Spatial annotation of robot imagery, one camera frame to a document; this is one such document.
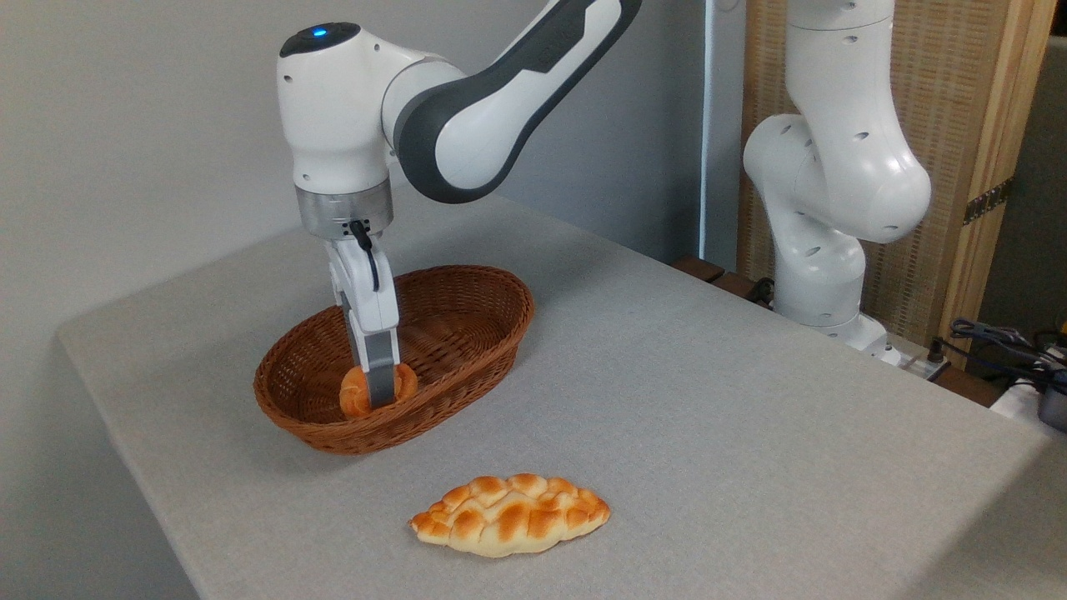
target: brown wicker basket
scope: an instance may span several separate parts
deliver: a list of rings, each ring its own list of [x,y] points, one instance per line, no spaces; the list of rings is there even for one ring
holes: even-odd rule
[[[346,420],[340,381],[352,367],[337,306],[292,328],[267,352],[253,388],[278,427],[332,454],[366,454],[431,429],[493,389],[515,360],[534,297],[492,267],[445,266],[396,279],[400,360],[418,376],[415,397]]]

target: braided bread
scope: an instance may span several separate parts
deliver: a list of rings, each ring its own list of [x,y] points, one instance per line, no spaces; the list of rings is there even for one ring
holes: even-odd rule
[[[607,503],[567,479],[522,473],[477,477],[408,522],[418,539],[498,558],[543,552],[593,532],[611,516]]]

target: black cable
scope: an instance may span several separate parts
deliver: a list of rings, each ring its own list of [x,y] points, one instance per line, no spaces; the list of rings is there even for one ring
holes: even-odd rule
[[[775,280],[763,278],[752,284],[752,288],[745,296],[745,300],[771,304],[775,301]]]
[[[1044,352],[1031,344],[1017,329],[994,327],[965,318],[953,320],[949,327],[952,329],[952,337],[956,340],[977,340],[992,344],[1012,356],[1026,360],[1042,362],[1045,360],[1055,360],[1042,357]]]
[[[1010,367],[1010,368],[1021,368],[1021,369],[1025,370],[1026,369],[1025,367],[1028,367],[1030,365],[1025,365],[1025,364],[1021,364],[1020,363],[1020,364],[1004,365],[1004,366],[1007,366],[1007,367]],[[992,383],[993,381],[997,381],[997,380],[1000,380],[1000,379],[1012,379],[1013,377],[1015,377],[1015,375],[1013,375],[1010,373],[1004,373],[1002,370],[998,370],[998,372],[989,374],[989,375],[983,375],[982,379],[985,380],[985,381],[988,381],[988,382]]]
[[[984,340],[976,340],[976,342],[985,342],[985,341]],[[1056,357],[1054,357],[1054,356],[1052,356],[1052,354],[1050,354],[1050,353],[1048,353],[1048,352],[1046,352],[1044,350],[1038,350],[1036,348],[1033,348],[1029,344],[1014,344],[1014,343],[1008,344],[1008,343],[1004,343],[1004,342],[1002,342],[1001,344],[991,344],[991,343],[987,342],[985,345],[980,346],[978,348],[976,348],[974,350],[974,353],[978,354],[983,350],[986,350],[988,348],[1000,348],[1002,350],[1006,350],[1006,351],[1008,351],[1009,354],[1012,354],[1014,357],[1017,357],[1017,358],[1021,358],[1024,361],[1028,361],[1028,364],[1029,363],[1035,363],[1035,362],[1042,363],[1042,364],[1062,363],[1062,361],[1060,359],[1057,359]]]
[[[1035,348],[1048,347],[1049,344],[1041,342],[1041,338],[1049,336],[1055,338],[1055,342],[1052,342],[1052,345],[1060,346],[1061,348],[1067,348],[1067,333],[1057,331],[1055,329],[1042,329],[1040,331],[1035,331],[1033,336],[1034,347]]]
[[[1047,369],[1037,366],[1031,368],[1015,368],[1000,363],[989,362],[973,352],[968,352],[967,350],[949,343],[946,340],[940,336],[935,337],[934,342],[938,344],[940,347],[949,348],[950,350],[957,352],[964,357],[967,357],[968,359],[987,368],[999,370],[1001,373],[1006,373],[1008,375],[1014,375],[1020,379],[1025,379],[1044,386],[1051,386],[1056,391],[1058,391],[1060,393],[1067,394],[1067,385],[1064,385],[1064,383],[1061,380],[1056,379],[1054,374],[1046,375],[1049,373]]]
[[[375,262],[375,254],[371,251],[373,244],[370,241],[370,236],[367,235],[367,230],[360,221],[352,221],[348,226],[352,230],[356,243],[367,253],[367,260],[370,262],[370,278],[375,282],[375,291],[378,291],[381,289],[381,282],[378,280],[378,263]]]

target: bread loaf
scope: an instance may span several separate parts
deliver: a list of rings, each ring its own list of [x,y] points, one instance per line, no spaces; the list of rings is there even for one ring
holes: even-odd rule
[[[591,533],[610,516],[607,503],[590,490],[523,473],[508,479],[477,477],[408,524],[427,543],[498,558],[543,552]]]
[[[418,378],[415,372],[404,363],[393,368],[394,398],[402,402],[418,391]],[[352,367],[340,382],[340,411],[349,419],[359,419],[370,414],[370,392],[367,390],[367,375],[360,365]]]

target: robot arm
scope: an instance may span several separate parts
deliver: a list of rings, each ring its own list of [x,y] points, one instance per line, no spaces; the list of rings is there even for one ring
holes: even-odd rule
[[[641,0],[552,0],[496,61],[464,77],[441,57],[349,22],[282,47],[278,104],[304,226],[327,243],[337,303],[372,408],[393,401],[399,362],[386,156],[425,195],[477,200],[507,176],[532,130],[622,35]]]
[[[879,357],[885,328],[859,312],[858,239],[904,237],[930,199],[890,90],[893,7],[790,0],[785,83],[801,114],[767,119],[745,147],[775,239],[775,311]]]

